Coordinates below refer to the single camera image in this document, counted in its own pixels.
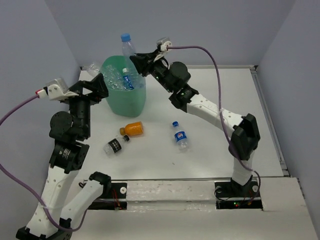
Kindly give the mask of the clear crushed white cap bottle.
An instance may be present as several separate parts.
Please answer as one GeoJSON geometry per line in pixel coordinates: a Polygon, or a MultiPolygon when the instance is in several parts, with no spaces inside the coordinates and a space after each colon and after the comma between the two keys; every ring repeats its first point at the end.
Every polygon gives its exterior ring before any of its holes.
{"type": "Polygon", "coordinates": [[[102,66],[99,66],[98,64],[96,64],[95,62],[92,63],[91,65],[87,66],[86,67],[86,71],[92,76],[92,77],[95,77],[97,76],[99,73],[104,73],[104,70],[107,66],[105,67],[102,67],[102,66]]]}

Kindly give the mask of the blue label white cap bottle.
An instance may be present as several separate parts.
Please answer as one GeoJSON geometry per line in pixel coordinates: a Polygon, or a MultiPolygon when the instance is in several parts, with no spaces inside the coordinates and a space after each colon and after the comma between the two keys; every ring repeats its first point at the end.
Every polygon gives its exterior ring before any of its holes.
{"type": "Polygon", "coordinates": [[[124,88],[126,90],[134,90],[136,88],[136,84],[134,83],[131,72],[128,70],[128,68],[125,67],[122,69],[122,73],[124,88]]]}

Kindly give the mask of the orange juice bottle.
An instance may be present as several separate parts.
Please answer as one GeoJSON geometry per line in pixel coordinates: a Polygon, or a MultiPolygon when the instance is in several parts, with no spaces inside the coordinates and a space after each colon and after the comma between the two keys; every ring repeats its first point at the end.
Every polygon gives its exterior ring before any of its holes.
{"type": "Polygon", "coordinates": [[[142,135],[144,133],[143,124],[141,121],[129,123],[125,127],[119,129],[122,136],[128,135],[129,137],[142,135]]]}

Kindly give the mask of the Pepsi label bottle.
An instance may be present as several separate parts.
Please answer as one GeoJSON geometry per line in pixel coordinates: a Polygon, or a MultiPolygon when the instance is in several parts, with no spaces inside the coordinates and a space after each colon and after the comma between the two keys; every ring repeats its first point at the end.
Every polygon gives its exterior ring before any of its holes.
{"type": "Polygon", "coordinates": [[[172,123],[172,129],[174,131],[174,135],[173,135],[174,141],[178,149],[181,152],[189,152],[190,141],[185,129],[178,123],[178,121],[174,121],[172,123]]]}

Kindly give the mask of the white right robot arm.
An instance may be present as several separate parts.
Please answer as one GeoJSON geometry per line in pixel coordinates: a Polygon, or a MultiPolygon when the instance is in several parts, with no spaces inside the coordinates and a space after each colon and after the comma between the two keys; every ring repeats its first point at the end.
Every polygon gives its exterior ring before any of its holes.
{"type": "Polygon", "coordinates": [[[129,57],[137,73],[151,75],[171,95],[172,105],[195,115],[221,129],[234,157],[233,173],[226,189],[234,196],[242,196],[250,189],[253,179],[253,154],[261,139],[256,117],[250,113],[240,115],[219,107],[189,86],[191,74],[179,61],[171,64],[159,53],[137,53],[129,57]]]}

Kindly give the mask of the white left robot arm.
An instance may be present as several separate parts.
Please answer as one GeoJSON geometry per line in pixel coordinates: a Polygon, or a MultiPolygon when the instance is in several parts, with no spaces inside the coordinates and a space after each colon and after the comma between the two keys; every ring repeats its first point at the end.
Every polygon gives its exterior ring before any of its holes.
{"type": "Polygon", "coordinates": [[[91,106],[108,97],[109,92],[99,73],[90,81],[79,80],[72,86],[67,86],[62,78],[54,79],[36,94],[67,104],[69,110],[55,113],[50,120],[49,137],[54,140],[54,148],[44,189],[31,220],[17,231],[16,238],[69,240],[72,232],[81,227],[91,203],[111,191],[111,177],[94,172],[87,185],[66,203],[90,148],[83,142],[91,136],[91,106]]]}

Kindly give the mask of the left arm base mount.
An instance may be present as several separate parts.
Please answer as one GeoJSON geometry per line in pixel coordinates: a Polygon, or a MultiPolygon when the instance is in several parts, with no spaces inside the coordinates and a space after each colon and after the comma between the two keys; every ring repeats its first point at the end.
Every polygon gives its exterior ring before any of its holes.
{"type": "Polygon", "coordinates": [[[112,182],[108,193],[103,193],[90,206],[89,210],[122,211],[127,209],[126,182],[112,182]]]}

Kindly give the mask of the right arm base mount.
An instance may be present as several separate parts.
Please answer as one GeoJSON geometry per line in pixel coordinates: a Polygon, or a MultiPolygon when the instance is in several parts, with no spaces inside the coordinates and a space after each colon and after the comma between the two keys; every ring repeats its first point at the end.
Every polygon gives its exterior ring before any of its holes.
{"type": "Polygon", "coordinates": [[[214,183],[214,196],[217,210],[263,210],[260,183],[253,177],[245,185],[240,185],[232,179],[214,183]]]}

